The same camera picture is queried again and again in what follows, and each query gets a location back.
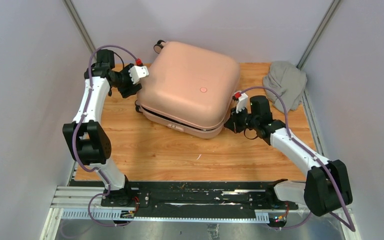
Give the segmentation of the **pink suitcase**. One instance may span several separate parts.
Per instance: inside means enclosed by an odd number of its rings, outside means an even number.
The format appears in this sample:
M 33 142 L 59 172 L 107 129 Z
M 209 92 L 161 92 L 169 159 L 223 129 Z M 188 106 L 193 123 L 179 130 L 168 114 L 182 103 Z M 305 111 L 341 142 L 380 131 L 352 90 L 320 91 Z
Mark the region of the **pink suitcase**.
M 178 41 L 159 40 L 153 48 L 158 55 L 141 80 L 136 111 L 179 132 L 202 139 L 216 137 L 239 85 L 239 63 Z

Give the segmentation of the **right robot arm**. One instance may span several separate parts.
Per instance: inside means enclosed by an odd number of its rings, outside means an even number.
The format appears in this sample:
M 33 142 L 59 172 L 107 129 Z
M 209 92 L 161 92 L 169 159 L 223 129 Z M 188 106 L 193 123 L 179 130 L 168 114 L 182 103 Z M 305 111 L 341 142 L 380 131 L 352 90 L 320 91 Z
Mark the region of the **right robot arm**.
M 320 217 L 353 202 L 344 162 L 320 155 L 294 135 L 285 121 L 274 119 L 264 95 L 248 97 L 238 91 L 232 99 L 237 104 L 230 110 L 224 127 L 236 134 L 255 131 L 257 138 L 279 150 L 306 176 L 305 182 L 287 179 L 272 182 L 265 195 L 270 208 L 278 209 L 285 202 L 292 202 L 306 205 Z

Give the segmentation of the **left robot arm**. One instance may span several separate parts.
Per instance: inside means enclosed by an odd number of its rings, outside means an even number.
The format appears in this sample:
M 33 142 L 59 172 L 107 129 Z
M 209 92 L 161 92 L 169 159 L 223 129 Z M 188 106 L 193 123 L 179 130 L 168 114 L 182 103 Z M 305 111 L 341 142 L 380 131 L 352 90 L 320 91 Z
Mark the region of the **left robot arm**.
M 126 99 L 142 89 L 140 79 L 149 72 L 140 58 L 132 55 L 133 63 L 115 70 L 117 53 L 111 45 L 96 49 L 83 73 L 84 92 L 79 109 L 62 134 L 75 162 L 86 172 L 96 173 L 104 185 L 103 200 L 127 207 L 138 205 L 140 199 L 132 190 L 128 177 L 117 169 L 112 160 L 112 144 L 101 125 L 105 99 L 117 89 Z

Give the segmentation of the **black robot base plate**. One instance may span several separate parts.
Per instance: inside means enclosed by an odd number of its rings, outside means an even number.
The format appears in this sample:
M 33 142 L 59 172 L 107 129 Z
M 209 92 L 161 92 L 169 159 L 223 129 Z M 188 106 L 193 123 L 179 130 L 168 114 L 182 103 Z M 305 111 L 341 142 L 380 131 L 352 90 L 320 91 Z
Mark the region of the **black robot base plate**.
M 104 200 L 100 181 L 59 187 L 52 204 L 76 209 L 78 217 L 104 221 L 269 223 L 298 210 L 294 202 L 270 204 L 268 181 L 131 181 L 139 204 Z

